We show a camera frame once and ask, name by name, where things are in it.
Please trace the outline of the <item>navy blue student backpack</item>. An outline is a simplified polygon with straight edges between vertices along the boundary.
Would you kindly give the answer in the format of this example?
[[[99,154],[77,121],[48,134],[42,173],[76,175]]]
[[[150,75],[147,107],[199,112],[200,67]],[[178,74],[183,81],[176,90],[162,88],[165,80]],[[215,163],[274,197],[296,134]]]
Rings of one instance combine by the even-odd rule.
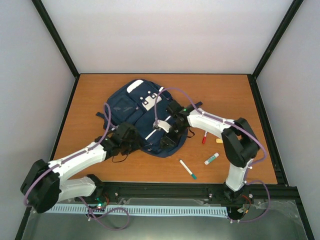
[[[139,133],[140,150],[159,158],[167,158],[177,152],[190,137],[190,128],[182,129],[174,140],[173,146],[168,146],[165,141],[166,132],[163,129],[155,129],[154,102],[157,100],[156,113],[159,120],[174,125],[176,117],[174,111],[183,109],[168,91],[163,87],[145,79],[135,79],[113,93],[106,103],[110,107],[110,129],[126,122],[133,125]]]

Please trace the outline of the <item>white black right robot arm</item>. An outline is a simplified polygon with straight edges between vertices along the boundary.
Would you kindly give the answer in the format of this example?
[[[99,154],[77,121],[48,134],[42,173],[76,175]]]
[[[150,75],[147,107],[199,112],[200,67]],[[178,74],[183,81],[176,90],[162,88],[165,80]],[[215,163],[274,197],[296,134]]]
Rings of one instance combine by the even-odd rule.
[[[225,156],[230,165],[221,192],[223,198],[230,203],[238,200],[247,183],[247,172],[258,151],[263,148],[248,121],[244,118],[222,118],[193,103],[183,107],[176,101],[168,105],[166,112],[173,117],[173,124],[160,120],[157,115],[153,123],[155,129],[165,131],[160,141],[161,147],[176,146],[187,128],[201,129],[222,139]]]

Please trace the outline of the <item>green capped white marker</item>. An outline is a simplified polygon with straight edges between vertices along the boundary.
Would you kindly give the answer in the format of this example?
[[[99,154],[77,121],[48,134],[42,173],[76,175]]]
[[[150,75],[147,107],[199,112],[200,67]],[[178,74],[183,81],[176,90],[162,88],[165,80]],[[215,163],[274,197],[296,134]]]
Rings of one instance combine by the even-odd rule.
[[[184,167],[184,169],[189,173],[189,175],[190,175],[194,180],[196,180],[196,179],[197,179],[196,175],[190,170],[190,168],[185,164],[185,162],[184,162],[182,159],[180,159],[179,162],[180,162],[180,164]]]

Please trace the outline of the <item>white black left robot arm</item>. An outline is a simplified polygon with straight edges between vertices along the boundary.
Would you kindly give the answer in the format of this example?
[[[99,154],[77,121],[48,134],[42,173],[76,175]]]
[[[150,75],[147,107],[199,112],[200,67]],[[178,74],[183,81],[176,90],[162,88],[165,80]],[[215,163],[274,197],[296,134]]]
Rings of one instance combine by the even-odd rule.
[[[38,214],[68,199],[87,197],[99,201],[103,198],[104,187],[97,176],[88,174],[78,179],[72,176],[118,154],[128,156],[139,150],[142,143],[138,130],[124,122],[73,154],[49,162],[39,159],[32,164],[20,187],[23,201]]]

